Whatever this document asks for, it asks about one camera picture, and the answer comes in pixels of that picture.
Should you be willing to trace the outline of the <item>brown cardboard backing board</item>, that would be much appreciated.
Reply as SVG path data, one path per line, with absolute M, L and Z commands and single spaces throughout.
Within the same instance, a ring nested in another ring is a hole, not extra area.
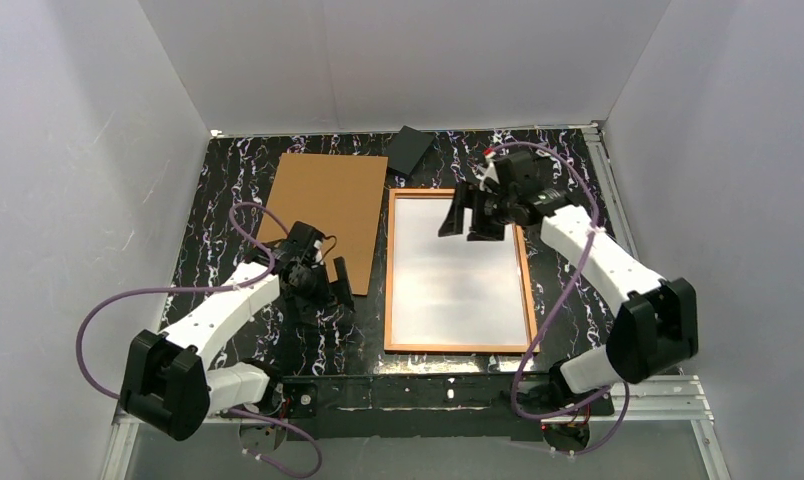
M 345 259 L 358 296 L 369 291 L 387 168 L 383 156 L 284 153 L 264 202 L 288 227 L 301 221 L 334 235 L 326 259 Z

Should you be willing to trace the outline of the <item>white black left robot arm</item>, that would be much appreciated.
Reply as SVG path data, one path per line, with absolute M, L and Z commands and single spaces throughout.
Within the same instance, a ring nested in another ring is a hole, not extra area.
M 120 407 L 177 441 L 233 407 L 277 411 L 284 398 L 276 367 L 245 359 L 216 368 L 214 359 L 256 313 L 277 300 L 292 315 L 335 305 L 352 309 L 345 259 L 326 258 L 335 245 L 335 236 L 297 221 L 285 238 L 252 247 L 228 280 L 189 314 L 132 340 Z

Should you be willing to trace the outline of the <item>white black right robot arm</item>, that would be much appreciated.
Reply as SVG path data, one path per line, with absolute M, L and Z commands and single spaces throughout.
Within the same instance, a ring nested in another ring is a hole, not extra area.
M 697 295 L 685 279 L 667 280 L 619 246 L 599 222 L 597 206 L 536 178 L 546 151 L 519 144 L 489 148 L 476 181 L 453 191 L 441 237 L 501 241 L 506 226 L 534 227 L 569 260 L 615 315 L 604 346 L 556 363 L 549 392 L 564 403 L 613 383 L 637 384 L 699 350 Z

